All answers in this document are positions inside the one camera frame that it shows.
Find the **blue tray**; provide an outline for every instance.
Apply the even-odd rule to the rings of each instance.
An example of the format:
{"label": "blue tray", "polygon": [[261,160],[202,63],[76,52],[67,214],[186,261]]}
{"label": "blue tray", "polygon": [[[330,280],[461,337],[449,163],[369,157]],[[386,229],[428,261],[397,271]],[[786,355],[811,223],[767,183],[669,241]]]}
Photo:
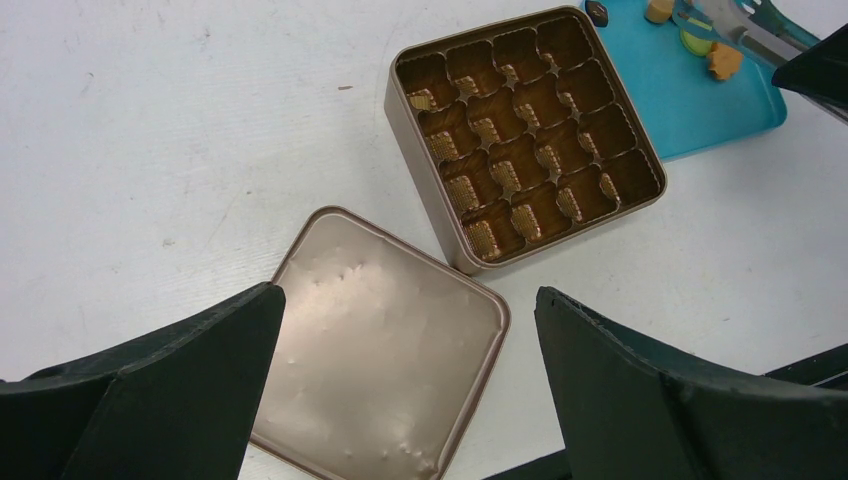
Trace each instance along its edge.
{"label": "blue tray", "polygon": [[616,70],[663,161],[779,127],[786,103],[773,71],[746,58],[717,82],[707,60],[689,53],[680,29],[645,20],[646,0],[601,0],[609,26],[599,28]]}

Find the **white table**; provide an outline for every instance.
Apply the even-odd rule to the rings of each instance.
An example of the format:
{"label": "white table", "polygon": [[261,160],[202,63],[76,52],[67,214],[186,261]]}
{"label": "white table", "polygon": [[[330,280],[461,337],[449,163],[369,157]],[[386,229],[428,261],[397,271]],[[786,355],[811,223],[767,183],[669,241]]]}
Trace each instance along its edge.
{"label": "white table", "polygon": [[[841,0],[803,3],[781,5],[819,35],[848,21]],[[267,280],[323,205],[443,258],[383,114],[389,62],[556,5],[3,2],[0,378]],[[446,478],[562,448],[533,322],[540,285],[753,373],[848,342],[848,130],[786,100],[778,130],[668,165],[654,206],[482,278],[513,326]],[[307,476],[250,447],[241,478]]]}

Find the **green round object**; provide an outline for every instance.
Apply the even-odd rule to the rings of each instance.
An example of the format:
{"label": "green round object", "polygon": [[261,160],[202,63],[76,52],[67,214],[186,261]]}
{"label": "green round object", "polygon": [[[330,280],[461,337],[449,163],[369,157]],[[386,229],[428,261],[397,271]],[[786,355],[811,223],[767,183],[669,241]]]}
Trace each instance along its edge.
{"label": "green round object", "polygon": [[680,30],[680,41],[683,42],[683,46],[686,47],[686,50],[689,50],[689,53],[697,57],[706,57],[713,47],[712,40],[698,38],[686,30]]}

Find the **metal lid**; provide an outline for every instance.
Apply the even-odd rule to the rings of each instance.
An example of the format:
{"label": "metal lid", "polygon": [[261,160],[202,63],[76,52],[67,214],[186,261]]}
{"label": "metal lid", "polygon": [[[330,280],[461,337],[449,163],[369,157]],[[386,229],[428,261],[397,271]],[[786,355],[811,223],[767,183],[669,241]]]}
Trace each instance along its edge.
{"label": "metal lid", "polygon": [[338,207],[273,279],[287,305],[253,427],[323,479],[439,479],[509,328],[496,293]]}

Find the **brown crumb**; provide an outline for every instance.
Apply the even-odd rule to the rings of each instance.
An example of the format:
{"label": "brown crumb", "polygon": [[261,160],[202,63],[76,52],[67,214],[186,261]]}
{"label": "brown crumb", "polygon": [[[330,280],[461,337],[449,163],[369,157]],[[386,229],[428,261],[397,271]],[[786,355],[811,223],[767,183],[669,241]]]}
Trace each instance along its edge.
{"label": "brown crumb", "polygon": [[713,72],[716,80],[723,82],[739,71],[744,59],[745,56],[741,52],[716,42],[707,54],[707,60],[710,61],[710,66],[707,68]]}

